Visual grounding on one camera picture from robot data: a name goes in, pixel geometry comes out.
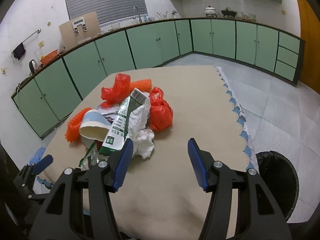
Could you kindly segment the green white milk carton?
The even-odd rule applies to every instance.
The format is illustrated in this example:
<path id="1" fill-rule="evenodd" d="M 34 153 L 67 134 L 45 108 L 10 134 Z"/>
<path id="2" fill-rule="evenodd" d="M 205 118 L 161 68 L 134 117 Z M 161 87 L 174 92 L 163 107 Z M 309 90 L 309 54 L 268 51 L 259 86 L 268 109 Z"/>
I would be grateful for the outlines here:
<path id="1" fill-rule="evenodd" d="M 130 114 L 144 105 L 146 100 L 147 96 L 137 88 L 124 99 L 99 150 L 101 155 L 109 156 L 111 153 L 123 148 L 128 133 Z"/>

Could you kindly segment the green clear plastic wrapper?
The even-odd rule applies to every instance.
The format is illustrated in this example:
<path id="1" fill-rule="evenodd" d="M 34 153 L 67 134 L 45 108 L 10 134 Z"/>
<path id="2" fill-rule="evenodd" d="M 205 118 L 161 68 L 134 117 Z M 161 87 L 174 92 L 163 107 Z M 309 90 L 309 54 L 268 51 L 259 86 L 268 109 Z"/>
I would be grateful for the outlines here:
<path id="1" fill-rule="evenodd" d="M 99 164 L 100 161 L 107 161 L 108 156 L 101 155 L 96 142 L 93 142 L 87 149 L 87 152 L 79 162 L 81 170 L 89 170 L 91 167 Z"/>

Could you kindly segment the white tissue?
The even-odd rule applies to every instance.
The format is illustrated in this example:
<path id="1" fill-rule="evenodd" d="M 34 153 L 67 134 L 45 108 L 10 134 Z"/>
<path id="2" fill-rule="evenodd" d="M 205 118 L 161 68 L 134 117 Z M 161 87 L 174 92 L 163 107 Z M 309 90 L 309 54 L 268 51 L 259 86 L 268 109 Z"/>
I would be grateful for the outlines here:
<path id="1" fill-rule="evenodd" d="M 130 113 L 126 139 L 133 141 L 132 157 L 140 155 L 142 159 L 149 158 L 155 148 L 155 134 L 147 128 L 150 107 L 150 99 L 147 98 L 143 105 Z"/>

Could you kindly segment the blue white paper cup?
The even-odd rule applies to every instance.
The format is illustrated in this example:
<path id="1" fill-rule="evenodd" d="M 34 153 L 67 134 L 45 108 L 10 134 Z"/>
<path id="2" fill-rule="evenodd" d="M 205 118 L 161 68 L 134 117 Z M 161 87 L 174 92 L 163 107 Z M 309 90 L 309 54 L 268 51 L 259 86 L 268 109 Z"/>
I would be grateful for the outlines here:
<path id="1" fill-rule="evenodd" d="M 84 114 L 79 134 L 81 142 L 89 148 L 93 142 L 103 142 L 112 123 L 109 122 L 99 111 L 92 109 Z"/>

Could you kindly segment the colourful snack wrapper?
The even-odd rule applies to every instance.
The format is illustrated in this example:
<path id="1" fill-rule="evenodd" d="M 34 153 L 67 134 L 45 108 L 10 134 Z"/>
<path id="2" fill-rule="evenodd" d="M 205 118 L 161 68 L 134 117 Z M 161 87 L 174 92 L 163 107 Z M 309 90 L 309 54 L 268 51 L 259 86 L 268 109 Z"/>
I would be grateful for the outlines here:
<path id="1" fill-rule="evenodd" d="M 97 111 L 107 120 L 108 125 L 110 126 L 116 118 L 119 109 L 120 104 L 115 104 L 106 108 L 102 107 L 101 105 L 97 107 Z"/>

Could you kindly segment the orange foam net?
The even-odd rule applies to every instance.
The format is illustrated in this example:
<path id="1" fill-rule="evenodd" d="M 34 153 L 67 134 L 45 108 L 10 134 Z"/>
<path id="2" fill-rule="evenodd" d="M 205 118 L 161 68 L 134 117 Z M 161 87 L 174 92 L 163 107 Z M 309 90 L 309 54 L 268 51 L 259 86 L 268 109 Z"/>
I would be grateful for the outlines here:
<path id="1" fill-rule="evenodd" d="M 80 126 L 84 115 L 92 110 L 92 108 L 87 107 L 77 113 L 67 124 L 67 131 L 65 133 L 65 139 L 69 142 L 78 142 L 80 140 Z"/>

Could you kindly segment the red plastic bag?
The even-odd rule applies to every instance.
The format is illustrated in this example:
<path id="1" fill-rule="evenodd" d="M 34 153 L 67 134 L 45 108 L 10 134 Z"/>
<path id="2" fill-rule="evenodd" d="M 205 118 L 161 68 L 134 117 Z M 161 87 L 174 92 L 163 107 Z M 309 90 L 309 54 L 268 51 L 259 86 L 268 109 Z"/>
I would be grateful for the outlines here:
<path id="1" fill-rule="evenodd" d="M 149 126 L 154 132 L 161 132 L 172 125 L 173 110 L 164 100 L 164 92 L 158 87 L 154 87 L 149 95 L 150 116 Z"/>
<path id="2" fill-rule="evenodd" d="M 122 101 L 130 94 L 131 77 L 126 74 L 118 73 L 115 77 L 113 87 L 101 89 L 101 99 L 103 103 L 101 108 L 107 109 L 115 104 L 122 103 Z"/>

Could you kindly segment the orange foam net sleeve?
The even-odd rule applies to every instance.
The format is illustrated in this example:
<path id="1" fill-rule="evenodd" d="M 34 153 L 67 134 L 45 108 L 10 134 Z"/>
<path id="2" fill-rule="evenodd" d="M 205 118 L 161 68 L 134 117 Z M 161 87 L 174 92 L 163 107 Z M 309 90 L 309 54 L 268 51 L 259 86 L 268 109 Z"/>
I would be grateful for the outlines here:
<path id="1" fill-rule="evenodd" d="M 135 88 L 141 92 L 151 92 L 152 90 L 152 81 L 151 79 L 138 80 L 130 83 L 130 91 L 133 91 Z"/>

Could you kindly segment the green lower kitchen cabinets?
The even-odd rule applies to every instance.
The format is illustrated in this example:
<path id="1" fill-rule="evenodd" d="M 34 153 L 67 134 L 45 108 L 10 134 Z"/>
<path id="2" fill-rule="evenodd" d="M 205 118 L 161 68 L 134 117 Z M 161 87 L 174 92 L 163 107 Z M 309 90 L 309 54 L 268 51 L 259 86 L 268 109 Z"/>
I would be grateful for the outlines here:
<path id="1" fill-rule="evenodd" d="M 143 23 L 63 52 L 22 81 L 12 100 L 42 138 L 107 76 L 162 66 L 191 53 L 243 63 L 296 85 L 305 42 L 264 24 L 221 18 Z"/>

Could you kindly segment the blue plastic bag on floor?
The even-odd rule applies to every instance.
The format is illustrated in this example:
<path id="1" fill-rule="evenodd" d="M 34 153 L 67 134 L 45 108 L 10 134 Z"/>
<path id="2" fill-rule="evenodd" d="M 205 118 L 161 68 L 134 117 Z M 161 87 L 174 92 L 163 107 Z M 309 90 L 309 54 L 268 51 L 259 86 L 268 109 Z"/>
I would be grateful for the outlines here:
<path id="1" fill-rule="evenodd" d="M 31 157 L 31 159 L 29 160 L 29 165 L 34 165 L 37 164 L 43 157 L 43 154 L 45 153 L 46 148 L 45 147 L 41 147 L 39 148 L 35 154 Z"/>

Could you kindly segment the beige tablecloth with blue trim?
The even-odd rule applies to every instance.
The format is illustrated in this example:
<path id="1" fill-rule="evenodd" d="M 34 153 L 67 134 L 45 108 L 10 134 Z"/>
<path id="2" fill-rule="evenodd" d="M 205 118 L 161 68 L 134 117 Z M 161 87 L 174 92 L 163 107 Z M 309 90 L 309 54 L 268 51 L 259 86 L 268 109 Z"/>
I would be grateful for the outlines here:
<path id="1" fill-rule="evenodd" d="M 211 195 L 199 187 L 187 143 L 229 168 L 244 171 L 249 157 L 234 104 L 214 66 L 172 66 L 129 71 L 151 79 L 174 112 L 172 126 L 156 133 L 147 159 L 131 160 L 123 186 L 110 196 L 120 231 L 140 239 L 198 239 Z"/>

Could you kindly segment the steel electric kettle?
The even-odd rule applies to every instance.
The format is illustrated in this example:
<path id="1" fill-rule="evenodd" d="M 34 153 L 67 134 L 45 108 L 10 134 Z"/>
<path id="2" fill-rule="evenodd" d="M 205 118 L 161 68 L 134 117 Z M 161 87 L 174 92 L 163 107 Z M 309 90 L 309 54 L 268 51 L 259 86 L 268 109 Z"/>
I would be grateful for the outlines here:
<path id="1" fill-rule="evenodd" d="M 38 66 L 39 66 L 39 64 L 37 63 L 36 60 L 30 60 L 29 61 L 29 69 L 30 69 L 32 74 L 36 73 Z"/>

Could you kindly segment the orange plastic basket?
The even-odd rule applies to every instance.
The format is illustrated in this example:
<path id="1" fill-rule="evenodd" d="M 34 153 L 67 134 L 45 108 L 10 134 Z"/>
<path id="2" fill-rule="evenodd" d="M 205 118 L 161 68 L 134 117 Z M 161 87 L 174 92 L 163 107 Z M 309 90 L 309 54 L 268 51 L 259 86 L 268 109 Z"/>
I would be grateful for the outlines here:
<path id="1" fill-rule="evenodd" d="M 46 56 L 42 56 L 40 62 L 42 65 L 47 65 L 51 61 L 53 61 L 58 55 L 58 50 L 54 50 Z"/>

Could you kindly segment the white cooking pot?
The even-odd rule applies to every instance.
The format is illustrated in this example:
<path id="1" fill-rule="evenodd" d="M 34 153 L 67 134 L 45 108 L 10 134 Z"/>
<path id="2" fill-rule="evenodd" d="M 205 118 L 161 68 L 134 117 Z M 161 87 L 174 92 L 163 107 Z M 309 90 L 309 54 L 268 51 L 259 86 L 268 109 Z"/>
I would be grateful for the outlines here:
<path id="1" fill-rule="evenodd" d="M 204 9 L 204 14 L 206 17 L 217 17 L 216 9 L 210 5 Z"/>

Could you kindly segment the chrome towel rail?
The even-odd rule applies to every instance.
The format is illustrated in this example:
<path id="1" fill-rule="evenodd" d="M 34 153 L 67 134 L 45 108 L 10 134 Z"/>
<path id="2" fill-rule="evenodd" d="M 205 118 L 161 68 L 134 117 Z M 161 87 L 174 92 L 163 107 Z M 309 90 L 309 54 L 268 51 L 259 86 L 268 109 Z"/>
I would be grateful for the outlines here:
<path id="1" fill-rule="evenodd" d="M 26 37 L 22 42 L 20 42 L 15 49 L 11 52 L 12 55 L 14 55 L 14 53 L 19 50 L 19 48 L 21 47 L 21 44 L 23 44 L 26 40 L 28 40 L 29 38 L 31 38 L 33 35 L 35 34 L 39 34 L 41 32 L 41 28 L 37 29 L 35 32 L 33 32 L 32 34 L 30 34 L 28 37 Z"/>

